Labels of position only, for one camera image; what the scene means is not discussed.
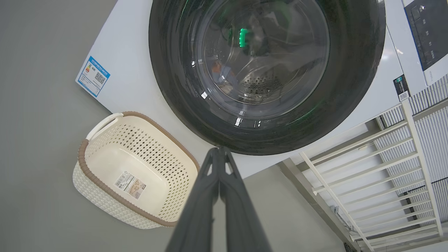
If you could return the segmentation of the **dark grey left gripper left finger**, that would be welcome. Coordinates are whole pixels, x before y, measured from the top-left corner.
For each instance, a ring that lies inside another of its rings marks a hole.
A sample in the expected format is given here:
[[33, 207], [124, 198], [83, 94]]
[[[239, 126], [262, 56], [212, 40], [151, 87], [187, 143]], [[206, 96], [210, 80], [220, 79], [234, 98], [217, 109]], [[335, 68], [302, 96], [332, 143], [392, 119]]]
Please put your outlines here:
[[219, 194], [214, 161], [219, 149], [206, 155], [165, 252], [211, 252], [213, 207]]

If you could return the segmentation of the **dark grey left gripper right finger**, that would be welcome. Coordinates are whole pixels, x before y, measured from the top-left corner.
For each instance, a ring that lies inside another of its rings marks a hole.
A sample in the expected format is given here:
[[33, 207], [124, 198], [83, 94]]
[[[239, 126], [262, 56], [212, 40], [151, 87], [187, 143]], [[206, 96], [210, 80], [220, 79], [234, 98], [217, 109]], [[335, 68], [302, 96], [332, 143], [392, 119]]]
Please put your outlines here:
[[272, 252], [256, 209], [227, 147], [219, 148], [220, 198], [225, 204], [227, 252]]

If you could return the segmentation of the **cream perforated laundry basket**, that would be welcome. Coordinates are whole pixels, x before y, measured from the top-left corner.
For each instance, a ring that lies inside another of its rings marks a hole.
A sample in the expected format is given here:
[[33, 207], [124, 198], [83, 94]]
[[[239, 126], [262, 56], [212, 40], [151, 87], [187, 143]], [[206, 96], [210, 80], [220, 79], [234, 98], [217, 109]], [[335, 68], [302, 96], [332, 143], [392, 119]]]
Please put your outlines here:
[[[114, 185], [125, 170], [147, 185], [139, 200]], [[199, 170], [168, 131], [146, 115], [126, 111], [106, 117], [85, 137], [72, 181], [91, 203], [128, 225], [172, 228]]]

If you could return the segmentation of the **white front-load washing machine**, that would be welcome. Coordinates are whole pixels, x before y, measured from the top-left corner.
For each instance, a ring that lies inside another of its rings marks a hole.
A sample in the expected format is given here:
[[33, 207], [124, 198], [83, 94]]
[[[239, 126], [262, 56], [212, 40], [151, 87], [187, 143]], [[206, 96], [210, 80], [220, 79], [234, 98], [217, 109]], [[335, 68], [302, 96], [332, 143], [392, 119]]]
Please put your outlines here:
[[[338, 127], [305, 147], [268, 156], [235, 154], [237, 165], [243, 168], [243, 177], [294, 158], [324, 142], [335, 144], [345, 131], [396, 107], [399, 99], [394, 79], [405, 75], [410, 94], [414, 95], [448, 74], [448, 54], [425, 71], [421, 67], [404, 10], [411, 0], [376, 1], [385, 4], [384, 49], [373, 83], [357, 107]], [[158, 37], [148, 33], [150, 18], [154, 17], [152, 10], [155, 10], [153, 0], [117, 0], [85, 59], [86, 62], [89, 56], [94, 57], [110, 73], [95, 99], [112, 113], [137, 111], [153, 119], [201, 163], [212, 145], [192, 132], [173, 113], [152, 68], [148, 40]]]

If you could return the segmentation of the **paper product label sticker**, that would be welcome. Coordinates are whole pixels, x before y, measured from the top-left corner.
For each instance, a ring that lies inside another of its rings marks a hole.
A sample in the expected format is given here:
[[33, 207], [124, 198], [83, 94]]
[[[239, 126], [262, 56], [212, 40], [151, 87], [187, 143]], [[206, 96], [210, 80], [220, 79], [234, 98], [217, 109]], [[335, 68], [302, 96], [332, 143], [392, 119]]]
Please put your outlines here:
[[140, 196], [147, 187], [141, 179], [138, 179], [126, 170], [121, 173], [114, 185], [120, 190], [123, 190], [125, 193], [128, 193], [136, 200], [139, 200]]

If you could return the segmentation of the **blue energy label sticker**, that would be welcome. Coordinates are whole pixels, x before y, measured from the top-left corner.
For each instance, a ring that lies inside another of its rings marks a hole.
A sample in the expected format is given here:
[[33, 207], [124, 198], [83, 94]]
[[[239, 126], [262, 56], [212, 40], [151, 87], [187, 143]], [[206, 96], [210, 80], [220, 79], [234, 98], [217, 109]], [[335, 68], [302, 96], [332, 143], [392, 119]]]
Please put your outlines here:
[[110, 73], [94, 57], [89, 56], [76, 82], [88, 93], [98, 97], [109, 77]]

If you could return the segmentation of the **white metal railing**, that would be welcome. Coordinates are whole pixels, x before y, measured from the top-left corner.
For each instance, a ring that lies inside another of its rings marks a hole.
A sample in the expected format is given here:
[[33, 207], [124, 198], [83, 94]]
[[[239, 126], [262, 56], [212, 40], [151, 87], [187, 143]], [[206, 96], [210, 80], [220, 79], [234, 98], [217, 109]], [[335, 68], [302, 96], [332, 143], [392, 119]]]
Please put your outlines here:
[[442, 242], [430, 169], [408, 101], [391, 126], [311, 156], [313, 196], [328, 198], [361, 252], [400, 252]]

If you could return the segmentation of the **small black QR sticker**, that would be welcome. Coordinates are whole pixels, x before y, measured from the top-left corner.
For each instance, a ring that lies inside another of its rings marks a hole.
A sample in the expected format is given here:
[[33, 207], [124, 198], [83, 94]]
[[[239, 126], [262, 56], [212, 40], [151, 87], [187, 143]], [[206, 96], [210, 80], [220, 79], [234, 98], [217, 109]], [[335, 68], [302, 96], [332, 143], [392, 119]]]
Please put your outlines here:
[[407, 84], [407, 81], [405, 79], [405, 75], [402, 75], [396, 79], [393, 80], [393, 84], [395, 87], [395, 90], [398, 95], [399, 102], [403, 102], [406, 99], [410, 98], [410, 90]]

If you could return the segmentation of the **dark washer control panel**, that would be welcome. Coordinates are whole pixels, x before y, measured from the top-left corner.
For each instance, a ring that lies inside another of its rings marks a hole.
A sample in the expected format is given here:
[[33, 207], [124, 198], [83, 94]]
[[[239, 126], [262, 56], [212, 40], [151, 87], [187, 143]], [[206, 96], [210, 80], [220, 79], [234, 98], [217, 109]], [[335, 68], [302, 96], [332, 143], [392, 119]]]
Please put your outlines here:
[[404, 10], [425, 71], [448, 54], [448, 0], [411, 0]]

